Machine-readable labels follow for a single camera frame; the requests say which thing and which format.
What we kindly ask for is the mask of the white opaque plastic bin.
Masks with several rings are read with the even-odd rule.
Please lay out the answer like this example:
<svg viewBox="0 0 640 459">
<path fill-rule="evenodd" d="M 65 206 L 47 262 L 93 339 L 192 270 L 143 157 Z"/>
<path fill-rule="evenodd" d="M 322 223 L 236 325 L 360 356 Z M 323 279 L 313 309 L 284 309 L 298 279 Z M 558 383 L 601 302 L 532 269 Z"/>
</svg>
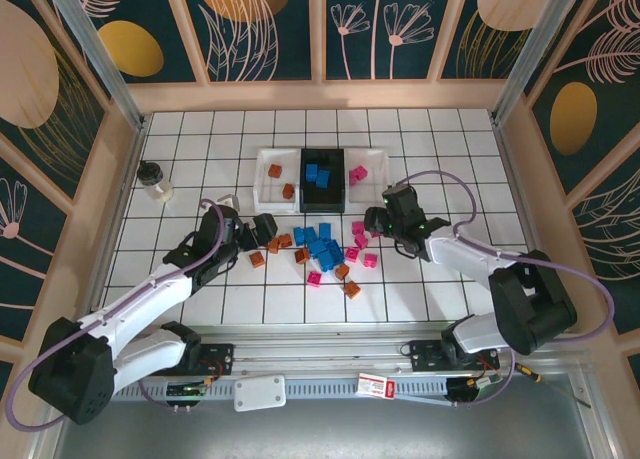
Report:
<svg viewBox="0 0 640 459">
<path fill-rule="evenodd" d="M 259 213 L 298 214 L 299 184 L 300 184 L 300 148 L 263 148 L 256 159 L 253 183 L 254 209 Z M 281 177 L 278 179 L 268 176 L 271 164 L 282 167 Z M 295 195 L 291 200 L 282 197 L 282 190 L 286 183 L 293 184 Z"/>
</svg>

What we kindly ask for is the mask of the translucent white plastic bin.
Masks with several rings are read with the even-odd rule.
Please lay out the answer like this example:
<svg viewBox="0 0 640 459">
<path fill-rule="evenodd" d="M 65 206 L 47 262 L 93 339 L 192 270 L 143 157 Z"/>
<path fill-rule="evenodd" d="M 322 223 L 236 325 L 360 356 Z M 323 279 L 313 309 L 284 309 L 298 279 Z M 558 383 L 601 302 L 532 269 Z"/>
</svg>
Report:
<svg viewBox="0 0 640 459">
<path fill-rule="evenodd" d="M 344 150 L 346 170 L 346 207 L 350 210 L 376 205 L 382 193 L 391 183 L 389 158 L 383 149 L 346 148 Z M 349 185 L 349 171 L 363 166 L 368 176 L 354 186 Z"/>
</svg>

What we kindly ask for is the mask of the black plastic bin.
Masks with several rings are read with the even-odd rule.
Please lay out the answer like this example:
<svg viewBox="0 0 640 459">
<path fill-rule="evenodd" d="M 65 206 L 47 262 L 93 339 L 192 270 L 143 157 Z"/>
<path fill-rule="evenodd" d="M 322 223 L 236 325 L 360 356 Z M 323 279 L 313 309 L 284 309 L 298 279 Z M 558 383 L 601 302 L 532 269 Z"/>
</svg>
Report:
<svg viewBox="0 0 640 459">
<path fill-rule="evenodd" d="M 330 172 L 329 187 L 319 189 L 305 180 L 305 165 L 317 164 Z M 300 156 L 299 208 L 302 213 L 343 213 L 345 211 L 345 159 L 339 148 L 303 148 Z"/>
</svg>

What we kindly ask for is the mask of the small clear jar black lid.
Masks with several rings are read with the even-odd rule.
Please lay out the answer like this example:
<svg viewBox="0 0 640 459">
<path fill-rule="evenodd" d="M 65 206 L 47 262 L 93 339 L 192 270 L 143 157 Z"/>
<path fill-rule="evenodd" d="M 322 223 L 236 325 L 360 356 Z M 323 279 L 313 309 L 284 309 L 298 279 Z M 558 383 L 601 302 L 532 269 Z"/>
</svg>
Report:
<svg viewBox="0 0 640 459">
<path fill-rule="evenodd" d="M 158 163 L 141 160 L 136 177 L 153 200 L 166 203 L 172 199 L 173 186 Z"/>
</svg>

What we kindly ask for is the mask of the black circuit board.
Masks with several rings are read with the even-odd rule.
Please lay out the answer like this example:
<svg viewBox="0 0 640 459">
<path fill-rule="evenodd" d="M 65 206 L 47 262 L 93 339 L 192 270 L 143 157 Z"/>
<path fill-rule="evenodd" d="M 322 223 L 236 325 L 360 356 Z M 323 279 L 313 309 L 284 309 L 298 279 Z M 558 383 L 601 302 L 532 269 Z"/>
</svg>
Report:
<svg viewBox="0 0 640 459">
<path fill-rule="evenodd" d="M 203 396 L 209 386 L 204 381 L 199 382 L 170 382 L 166 386 L 167 397 L 199 397 Z"/>
<path fill-rule="evenodd" d="M 487 378 L 448 378 L 446 380 L 447 393 L 445 398 L 452 403 L 473 403 L 490 397 L 500 387 L 500 381 L 492 383 Z"/>
</svg>

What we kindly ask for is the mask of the white rectangular plastic plate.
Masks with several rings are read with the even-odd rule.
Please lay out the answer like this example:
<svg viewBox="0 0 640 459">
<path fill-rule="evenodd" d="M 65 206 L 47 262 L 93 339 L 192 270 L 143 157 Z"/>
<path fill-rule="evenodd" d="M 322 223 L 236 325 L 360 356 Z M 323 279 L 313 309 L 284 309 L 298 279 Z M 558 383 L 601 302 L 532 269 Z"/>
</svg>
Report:
<svg viewBox="0 0 640 459">
<path fill-rule="evenodd" d="M 286 401 L 284 375 L 246 377 L 235 381 L 233 404 L 236 412 L 279 408 Z"/>
</svg>

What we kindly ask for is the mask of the red and white tag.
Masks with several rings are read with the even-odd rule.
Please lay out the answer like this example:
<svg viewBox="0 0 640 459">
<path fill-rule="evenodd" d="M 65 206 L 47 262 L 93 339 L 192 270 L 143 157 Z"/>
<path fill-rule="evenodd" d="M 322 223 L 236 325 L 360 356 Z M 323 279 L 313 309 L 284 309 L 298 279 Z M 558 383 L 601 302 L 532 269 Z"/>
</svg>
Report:
<svg viewBox="0 0 640 459">
<path fill-rule="evenodd" d="M 356 393 L 367 397 L 393 400 L 396 395 L 396 382 L 386 377 L 360 373 Z"/>
</svg>

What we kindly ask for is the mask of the black yellow screwdriver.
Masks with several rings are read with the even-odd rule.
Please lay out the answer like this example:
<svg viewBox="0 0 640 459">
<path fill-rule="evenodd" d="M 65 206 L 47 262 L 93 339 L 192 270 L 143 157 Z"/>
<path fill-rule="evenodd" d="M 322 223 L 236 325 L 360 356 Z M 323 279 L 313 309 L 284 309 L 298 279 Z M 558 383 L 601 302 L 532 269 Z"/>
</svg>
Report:
<svg viewBox="0 0 640 459">
<path fill-rule="evenodd" d="M 551 382 L 549 382 L 548 380 L 544 379 L 540 374 L 534 372 L 533 370 L 531 370 L 530 368 L 528 368 L 527 366 L 522 365 L 521 363 L 516 362 L 515 363 L 515 370 L 520 373 L 521 375 L 529 378 L 531 381 L 533 381 L 534 383 L 537 384 L 544 384 L 550 388 L 552 388 L 553 390 L 563 394 L 564 396 L 572 399 L 575 403 L 577 403 L 578 405 L 585 407 L 587 409 L 591 409 L 592 406 L 587 403 L 585 400 L 578 398 L 576 395 L 574 395 L 571 391 L 566 390 L 561 388 L 560 386 L 554 385 Z"/>
</svg>

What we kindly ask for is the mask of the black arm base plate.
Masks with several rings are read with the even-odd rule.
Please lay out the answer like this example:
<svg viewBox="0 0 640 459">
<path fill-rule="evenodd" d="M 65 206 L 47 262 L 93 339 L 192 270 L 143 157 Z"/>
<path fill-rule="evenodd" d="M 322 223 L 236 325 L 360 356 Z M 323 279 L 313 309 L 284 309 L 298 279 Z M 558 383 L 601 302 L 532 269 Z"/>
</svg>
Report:
<svg viewBox="0 0 640 459">
<path fill-rule="evenodd" d="M 188 349 L 178 365 L 161 369 L 152 376 L 227 376 L 234 363 L 233 344 L 200 344 Z"/>
<path fill-rule="evenodd" d="M 500 361 L 495 349 L 469 354 L 442 340 L 414 340 L 408 343 L 414 372 L 498 370 Z"/>
</svg>

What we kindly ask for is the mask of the aluminium mounting rail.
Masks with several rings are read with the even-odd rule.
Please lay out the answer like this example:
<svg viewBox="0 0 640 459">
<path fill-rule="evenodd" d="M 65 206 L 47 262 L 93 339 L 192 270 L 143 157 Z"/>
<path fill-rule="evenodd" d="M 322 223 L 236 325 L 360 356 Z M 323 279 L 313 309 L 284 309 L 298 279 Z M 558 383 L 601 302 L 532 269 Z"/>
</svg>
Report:
<svg viewBox="0 0 640 459">
<path fill-rule="evenodd" d="M 372 370 L 392 374 L 413 371 L 408 343 L 399 346 L 356 344 L 343 337 L 332 343 L 299 344 L 268 340 L 234 345 L 232 373 L 252 371 Z M 194 330 L 175 321 L 141 339 L 125 341 L 105 325 L 96 329 L 61 318 L 47 330 L 30 385 L 47 383 L 73 394 L 110 397 L 161 369 L 179 364 L 188 349 L 203 342 Z"/>
</svg>

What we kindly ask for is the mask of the aluminium frame post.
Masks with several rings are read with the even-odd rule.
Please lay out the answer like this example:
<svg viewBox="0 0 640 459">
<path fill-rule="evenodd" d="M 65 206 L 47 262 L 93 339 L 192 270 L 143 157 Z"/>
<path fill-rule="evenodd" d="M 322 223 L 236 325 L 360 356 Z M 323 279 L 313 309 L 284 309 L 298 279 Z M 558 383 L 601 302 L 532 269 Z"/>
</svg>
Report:
<svg viewBox="0 0 640 459">
<path fill-rule="evenodd" d="M 496 129 L 504 127 L 575 1 L 547 0 L 544 4 L 492 111 L 492 121 Z"/>
<path fill-rule="evenodd" d="M 126 83 L 99 37 L 94 19 L 107 19 L 122 0 L 52 0 L 71 29 L 88 61 L 115 100 L 129 124 L 139 132 L 143 116 L 136 106 Z"/>
</svg>

